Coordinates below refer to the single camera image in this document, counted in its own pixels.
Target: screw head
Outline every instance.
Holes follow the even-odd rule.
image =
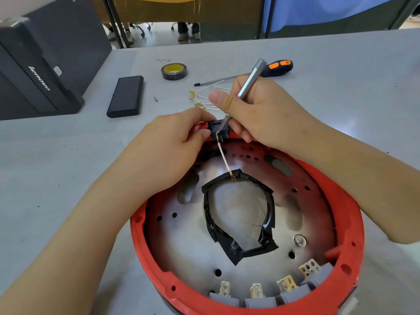
[[[296,234],[293,237],[293,242],[298,246],[298,247],[305,247],[306,246],[306,238],[302,235],[302,234]]]

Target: table surface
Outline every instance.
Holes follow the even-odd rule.
[[[293,60],[293,71],[276,81],[304,108],[420,169],[419,49],[420,29],[410,29],[113,50],[79,114],[0,122],[0,294],[146,123],[191,107],[194,83],[246,73],[258,58]],[[169,62],[186,64],[188,76],[162,79],[160,68]],[[108,118],[118,78],[132,75],[145,79],[141,115]],[[397,246],[363,217],[366,254],[354,314],[417,314],[418,243]],[[117,237],[92,314],[171,314],[137,259],[128,224]]]

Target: lenovo logo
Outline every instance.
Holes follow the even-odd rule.
[[[41,82],[42,85],[44,85],[45,89],[47,91],[50,91],[50,88],[45,84],[45,82],[42,80],[42,78],[38,75],[37,71],[35,70],[34,67],[28,66],[29,69],[31,70],[32,73],[34,73],[34,75],[37,77],[37,79],[39,79],[39,81]]]

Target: fingernail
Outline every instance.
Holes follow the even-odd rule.
[[[206,140],[207,138],[209,138],[210,135],[211,135],[211,130],[209,130],[209,129],[203,129],[203,137],[204,137],[204,140]]]
[[[222,98],[222,92],[221,91],[212,91],[209,94],[209,100],[216,106],[219,104],[221,98]]]

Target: black electrical tape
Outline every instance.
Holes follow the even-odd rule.
[[[167,64],[160,69],[162,77],[168,81],[177,81],[183,79],[186,74],[186,66],[181,63]]]
[[[258,238],[258,243],[260,243],[261,246],[244,251],[239,246],[239,244],[231,236],[228,235],[228,233],[226,233],[216,225],[210,214],[209,190],[220,181],[230,180],[230,173],[227,172],[214,178],[213,180],[203,185],[201,188],[201,191],[204,193],[204,215],[206,217],[207,230],[210,236],[212,237],[213,241],[219,242],[220,246],[228,256],[228,258],[232,261],[234,265],[237,265],[239,261],[244,257],[251,257],[255,255],[269,253],[271,251],[274,251],[275,249],[278,249],[278,246],[274,242],[273,234],[271,232],[271,228],[274,228],[276,223],[273,191],[254,177],[243,173],[241,169],[232,170],[232,174],[235,176],[235,178],[247,179],[259,186],[260,189],[264,192],[265,197],[267,199],[267,215],[265,216],[264,223],[261,227],[260,237]]]

